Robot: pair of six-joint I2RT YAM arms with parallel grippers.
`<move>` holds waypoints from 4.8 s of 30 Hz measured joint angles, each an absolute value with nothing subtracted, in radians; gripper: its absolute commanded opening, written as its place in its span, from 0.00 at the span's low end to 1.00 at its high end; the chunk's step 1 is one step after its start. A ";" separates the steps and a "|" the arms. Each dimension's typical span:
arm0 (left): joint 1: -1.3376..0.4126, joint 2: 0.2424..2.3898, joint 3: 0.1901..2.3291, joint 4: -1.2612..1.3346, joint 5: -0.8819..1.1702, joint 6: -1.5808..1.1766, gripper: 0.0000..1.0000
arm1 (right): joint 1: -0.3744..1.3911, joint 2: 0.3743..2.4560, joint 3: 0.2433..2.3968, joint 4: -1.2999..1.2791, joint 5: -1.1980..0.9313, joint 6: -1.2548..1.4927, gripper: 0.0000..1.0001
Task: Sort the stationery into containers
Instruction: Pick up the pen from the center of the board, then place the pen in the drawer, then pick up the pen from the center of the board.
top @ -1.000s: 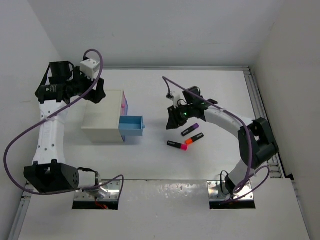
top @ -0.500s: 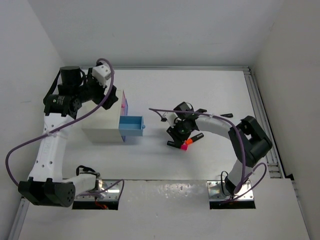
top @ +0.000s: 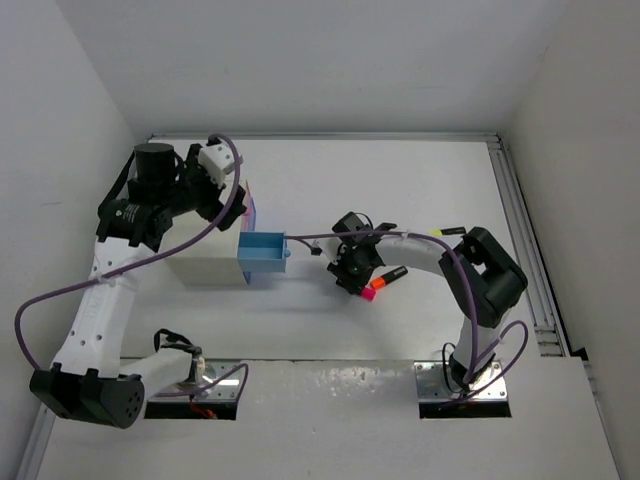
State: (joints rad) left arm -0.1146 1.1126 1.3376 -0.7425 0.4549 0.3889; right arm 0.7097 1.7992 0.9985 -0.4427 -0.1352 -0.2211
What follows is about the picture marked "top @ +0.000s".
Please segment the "pink drawer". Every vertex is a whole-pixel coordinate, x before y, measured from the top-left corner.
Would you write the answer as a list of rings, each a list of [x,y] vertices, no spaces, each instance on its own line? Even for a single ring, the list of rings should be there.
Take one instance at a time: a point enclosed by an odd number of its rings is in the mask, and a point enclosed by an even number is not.
[[[243,199],[243,205],[246,207],[244,216],[249,218],[252,215],[252,210],[253,210],[253,199],[252,199],[252,194],[251,194],[251,189],[250,189],[250,185],[247,179],[243,180],[242,186],[244,188],[245,191],[245,196]]]

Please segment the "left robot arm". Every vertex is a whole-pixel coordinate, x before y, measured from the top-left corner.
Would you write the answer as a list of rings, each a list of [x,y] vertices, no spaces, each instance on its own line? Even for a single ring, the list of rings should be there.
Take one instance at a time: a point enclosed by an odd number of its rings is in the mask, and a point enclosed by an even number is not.
[[[201,396],[202,350],[158,330],[152,355],[121,362],[142,267],[179,253],[245,211],[242,157],[232,140],[211,135],[186,156],[166,143],[135,146],[98,207],[94,260],[70,331],[51,365],[35,368],[29,389],[62,419],[130,427],[156,396]]]

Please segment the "orange black highlighter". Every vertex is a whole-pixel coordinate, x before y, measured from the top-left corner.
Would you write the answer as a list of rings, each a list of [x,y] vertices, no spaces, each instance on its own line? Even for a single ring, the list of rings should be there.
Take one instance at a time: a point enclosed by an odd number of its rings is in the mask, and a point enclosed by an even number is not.
[[[408,269],[405,266],[396,267],[371,280],[370,287],[375,291],[381,290],[407,274]]]

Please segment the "light blue drawer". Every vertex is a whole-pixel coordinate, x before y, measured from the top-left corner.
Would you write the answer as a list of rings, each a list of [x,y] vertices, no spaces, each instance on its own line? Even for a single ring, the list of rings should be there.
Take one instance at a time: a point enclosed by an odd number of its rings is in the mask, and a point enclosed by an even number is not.
[[[240,233],[237,260],[243,272],[284,273],[289,256],[284,232]]]

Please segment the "white drawer cabinet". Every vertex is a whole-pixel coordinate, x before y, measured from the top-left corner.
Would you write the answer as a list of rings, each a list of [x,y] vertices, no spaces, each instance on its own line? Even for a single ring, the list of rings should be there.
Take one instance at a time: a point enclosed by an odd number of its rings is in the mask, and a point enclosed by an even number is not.
[[[173,274],[186,287],[243,287],[249,282],[237,260],[243,216],[226,231],[213,230],[191,247],[164,259]],[[208,226],[196,212],[173,219],[163,236],[161,252],[168,251],[201,233]]]

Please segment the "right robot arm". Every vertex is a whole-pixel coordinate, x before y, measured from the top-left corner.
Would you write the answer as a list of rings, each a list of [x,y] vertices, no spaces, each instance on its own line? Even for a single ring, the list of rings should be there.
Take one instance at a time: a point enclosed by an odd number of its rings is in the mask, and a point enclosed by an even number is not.
[[[349,212],[332,227],[333,238],[319,248],[329,258],[336,285],[362,295],[374,271],[406,267],[444,278],[465,320],[449,359],[451,379],[467,390],[493,360],[500,325],[520,300],[528,280],[519,265],[486,229],[475,227],[449,242],[393,223],[373,228]]]

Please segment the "pink black highlighter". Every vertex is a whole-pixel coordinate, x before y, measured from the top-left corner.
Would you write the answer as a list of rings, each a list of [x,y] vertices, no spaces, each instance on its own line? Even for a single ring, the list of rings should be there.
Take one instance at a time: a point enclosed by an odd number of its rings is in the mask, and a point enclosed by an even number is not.
[[[364,287],[360,293],[360,297],[369,302],[373,301],[375,296],[376,296],[376,291],[369,287]]]

